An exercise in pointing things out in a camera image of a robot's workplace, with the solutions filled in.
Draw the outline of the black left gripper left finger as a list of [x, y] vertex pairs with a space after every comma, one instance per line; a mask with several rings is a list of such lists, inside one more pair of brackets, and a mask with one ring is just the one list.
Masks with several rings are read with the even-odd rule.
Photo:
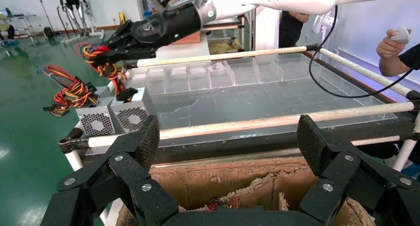
[[91, 226], [120, 199], [141, 225], [163, 225], [179, 206], [150, 176], [158, 145], [159, 122], [151, 115], [140, 130], [117, 137], [99, 159], [63, 177], [41, 224]]

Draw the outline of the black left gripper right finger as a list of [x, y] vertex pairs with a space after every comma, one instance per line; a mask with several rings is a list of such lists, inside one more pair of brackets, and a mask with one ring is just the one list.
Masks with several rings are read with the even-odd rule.
[[345, 199], [360, 203], [381, 226], [420, 223], [420, 185], [407, 175], [367, 157], [350, 141], [321, 130], [300, 116], [299, 149], [317, 177], [300, 210], [322, 226], [333, 223]]

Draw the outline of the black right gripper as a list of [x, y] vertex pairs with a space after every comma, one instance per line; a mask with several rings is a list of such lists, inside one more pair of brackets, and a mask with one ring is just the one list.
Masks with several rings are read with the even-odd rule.
[[[100, 46], [105, 51], [93, 57], [94, 67], [124, 60], [156, 57], [156, 50], [200, 31], [201, 20], [192, 4], [162, 13], [153, 13], [147, 19], [126, 21]], [[133, 39], [140, 45], [132, 45]]]

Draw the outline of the person hand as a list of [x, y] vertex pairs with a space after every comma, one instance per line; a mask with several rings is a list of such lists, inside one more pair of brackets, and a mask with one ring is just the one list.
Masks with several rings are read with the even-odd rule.
[[397, 56], [404, 50], [406, 44], [398, 43], [391, 38], [397, 34], [397, 30], [389, 29], [386, 31], [387, 36], [378, 44], [376, 48], [376, 52], [381, 58]]

